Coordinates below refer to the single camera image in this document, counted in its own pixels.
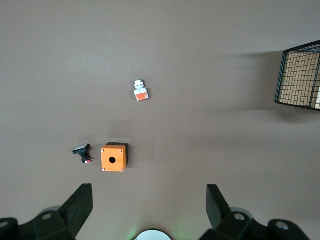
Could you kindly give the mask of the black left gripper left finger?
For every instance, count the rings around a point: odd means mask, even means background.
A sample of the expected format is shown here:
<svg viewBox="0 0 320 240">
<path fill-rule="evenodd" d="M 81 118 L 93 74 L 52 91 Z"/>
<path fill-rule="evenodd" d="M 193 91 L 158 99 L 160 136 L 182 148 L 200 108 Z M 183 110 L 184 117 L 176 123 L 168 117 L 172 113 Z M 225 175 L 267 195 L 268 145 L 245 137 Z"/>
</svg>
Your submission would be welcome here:
<svg viewBox="0 0 320 240">
<path fill-rule="evenodd" d="M 57 210 L 39 214 L 33 222 L 36 240 L 76 240 L 93 211 L 93 189 L 82 184 Z"/>
</svg>

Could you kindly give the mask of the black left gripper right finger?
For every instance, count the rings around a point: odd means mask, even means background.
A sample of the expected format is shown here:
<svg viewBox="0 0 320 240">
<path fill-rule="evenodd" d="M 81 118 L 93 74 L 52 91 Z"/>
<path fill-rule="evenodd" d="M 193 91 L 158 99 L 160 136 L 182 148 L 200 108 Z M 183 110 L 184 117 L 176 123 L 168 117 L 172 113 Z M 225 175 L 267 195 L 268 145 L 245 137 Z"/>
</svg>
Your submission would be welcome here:
<svg viewBox="0 0 320 240">
<path fill-rule="evenodd" d="M 267 227 L 242 211 L 231 210 L 216 184 L 206 187 L 206 213 L 211 229 L 199 240 L 268 240 Z"/>
</svg>

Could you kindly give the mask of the black push button white cap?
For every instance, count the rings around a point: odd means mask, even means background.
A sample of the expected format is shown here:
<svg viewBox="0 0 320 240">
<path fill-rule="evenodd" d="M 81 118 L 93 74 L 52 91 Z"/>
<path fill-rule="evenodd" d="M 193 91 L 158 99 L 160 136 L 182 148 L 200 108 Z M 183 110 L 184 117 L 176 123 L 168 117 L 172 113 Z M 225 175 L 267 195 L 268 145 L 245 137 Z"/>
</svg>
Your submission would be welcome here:
<svg viewBox="0 0 320 240">
<path fill-rule="evenodd" d="M 88 164 L 93 161 L 93 157 L 89 154 L 90 148 L 91 145 L 89 143 L 78 145 L 73 149 L 72 153 L 74 155 L 79 155 L 83 164 Z"/>
</svg>

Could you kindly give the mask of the brown table cover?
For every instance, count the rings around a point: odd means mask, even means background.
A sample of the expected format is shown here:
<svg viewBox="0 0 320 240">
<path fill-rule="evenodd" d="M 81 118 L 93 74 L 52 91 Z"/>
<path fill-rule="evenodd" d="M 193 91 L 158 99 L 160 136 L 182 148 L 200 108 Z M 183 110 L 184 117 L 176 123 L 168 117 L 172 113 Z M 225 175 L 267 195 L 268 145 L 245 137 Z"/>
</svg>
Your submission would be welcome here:
<svg viewBox="0 0 320 240">
<path fill-rule="evenodd" d="M 282 52 L 316 40 L 320 0 L 0 0 L 0 218 L 90 183 L 78 240 L 197 240 L 216 184 L 320 240 L 320 112 L 274 101 Z M 124 172 L 102 170 L 107 143 Z"/>
</svg>

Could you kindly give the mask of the orange enclosure box with hole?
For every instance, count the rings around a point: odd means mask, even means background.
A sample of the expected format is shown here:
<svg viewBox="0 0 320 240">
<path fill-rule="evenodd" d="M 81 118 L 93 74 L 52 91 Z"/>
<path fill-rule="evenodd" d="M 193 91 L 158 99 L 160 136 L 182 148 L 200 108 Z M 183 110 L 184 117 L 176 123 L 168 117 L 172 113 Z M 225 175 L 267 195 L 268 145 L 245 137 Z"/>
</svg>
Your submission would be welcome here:
<svg viewBox="0 0 320 240">
<path fill-rule="evenodd" d="M 124 172 L 129 162 L 129 145 L 108 142 L 101 150 L 101 168 L 105 172 Z"/>
</svg>

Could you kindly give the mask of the white orange switch module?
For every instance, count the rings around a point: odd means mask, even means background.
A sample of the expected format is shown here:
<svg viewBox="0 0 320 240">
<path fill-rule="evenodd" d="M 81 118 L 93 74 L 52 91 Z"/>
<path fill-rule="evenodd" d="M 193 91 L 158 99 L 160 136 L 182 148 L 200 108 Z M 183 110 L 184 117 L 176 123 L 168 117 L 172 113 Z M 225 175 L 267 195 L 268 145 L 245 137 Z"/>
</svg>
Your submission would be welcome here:
<svg viewBox="0 0 320 240">
<path fill-rule="evenodd" d="M 143 79 L 138 79 L 134 82 L 134 95 L 138 102 L 149 99 L 148 89 L 145 86 Z"/>
</svg>

